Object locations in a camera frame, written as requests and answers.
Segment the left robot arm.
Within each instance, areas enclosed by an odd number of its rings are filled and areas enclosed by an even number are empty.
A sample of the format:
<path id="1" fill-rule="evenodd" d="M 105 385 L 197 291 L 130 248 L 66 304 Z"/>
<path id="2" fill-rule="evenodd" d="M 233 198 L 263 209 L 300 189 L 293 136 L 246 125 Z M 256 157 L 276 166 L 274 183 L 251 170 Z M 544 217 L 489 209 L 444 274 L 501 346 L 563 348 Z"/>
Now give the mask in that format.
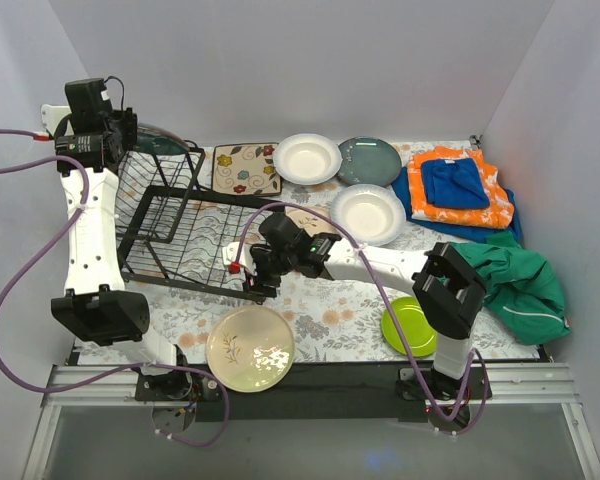
<path id="1" fill-rule="evenodd" d="M 147 388 L 183 399 L 193 389 L 184 354 L 151 325 L 147 299 L 126 290 L 117 255 L 118 168 L 137 141 L 137 117 L 113 106 L 103 78 L 69 82 L 65 95 L 69 113 L 52 138 L 73 224 L 64 294 L 52 299 L 52 315 L 81 341 L 124 355 Z"/>

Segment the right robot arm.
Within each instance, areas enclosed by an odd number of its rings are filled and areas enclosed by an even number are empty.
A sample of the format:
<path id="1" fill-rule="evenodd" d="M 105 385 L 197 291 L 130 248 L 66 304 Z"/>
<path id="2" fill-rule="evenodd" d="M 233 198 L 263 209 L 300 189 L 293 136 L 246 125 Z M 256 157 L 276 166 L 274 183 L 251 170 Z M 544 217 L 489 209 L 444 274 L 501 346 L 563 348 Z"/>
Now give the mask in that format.
<path id="1" fill-rule="evenodd" d="M 232 273 L 244 273 L 243 288 L 264 297 L 275 295 L 282 276 L 359 281 L 412 295 L 437 334 L 434 362 L 417 371 L 424 395 L 464 398 L 471 363 L 477 358 L 472 330 L 486 296 L 486 283 L 449 243 L 426 251 L 399 251 L 356 243 L 342 228 L 311 235 L 287 215 L 274 212 L 259 227 L 263 242 L 243 240 L 222 250 Z"/>

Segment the large dark teal plate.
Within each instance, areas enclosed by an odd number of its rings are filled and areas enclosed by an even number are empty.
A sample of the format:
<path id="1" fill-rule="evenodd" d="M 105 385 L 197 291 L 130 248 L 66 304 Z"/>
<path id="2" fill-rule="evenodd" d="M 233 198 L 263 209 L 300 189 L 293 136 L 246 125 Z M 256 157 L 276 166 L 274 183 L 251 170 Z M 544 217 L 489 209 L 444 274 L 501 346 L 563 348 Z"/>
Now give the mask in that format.
<path id="1" fill-rule="evenodd" d="M 188 152 L 189 146 L 183 139 L 168 130 L 139 123 L 134 151 L 144 154 L 176 156 Z"/>

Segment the black wire dish rack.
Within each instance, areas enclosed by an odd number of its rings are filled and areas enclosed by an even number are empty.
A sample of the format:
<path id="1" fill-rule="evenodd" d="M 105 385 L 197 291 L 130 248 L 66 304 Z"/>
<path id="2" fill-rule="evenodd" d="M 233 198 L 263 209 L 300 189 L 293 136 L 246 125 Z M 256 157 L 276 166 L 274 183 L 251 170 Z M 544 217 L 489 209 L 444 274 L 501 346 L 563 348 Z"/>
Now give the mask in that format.
<path id="1" fill-rule="evenodd" d="M 211 188 L 213 151 L 186 141 L 184 155 L 131 151 L 120 166 L 116 199 L 118 259 L 137 281 L 261 303 L 243 291 L 221 249 L 245 234 L 260 238 L 249 217 L 277 196 L 236 196 Z"/>

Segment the cream green plate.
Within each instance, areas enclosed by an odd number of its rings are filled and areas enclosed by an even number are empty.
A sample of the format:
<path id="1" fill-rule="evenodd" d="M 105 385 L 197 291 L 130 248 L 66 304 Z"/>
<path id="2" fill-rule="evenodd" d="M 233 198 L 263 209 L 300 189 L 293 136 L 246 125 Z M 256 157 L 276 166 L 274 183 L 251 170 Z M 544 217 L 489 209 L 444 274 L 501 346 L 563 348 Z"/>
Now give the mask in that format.
<path id="1" fill-rule="evenodd" d="M 259 393 L 278 384 L 295 358 L 287 321 L 264 306 L 243 306 L 225 315 L 209 334 L 206 360 L 226 388 Z"/>

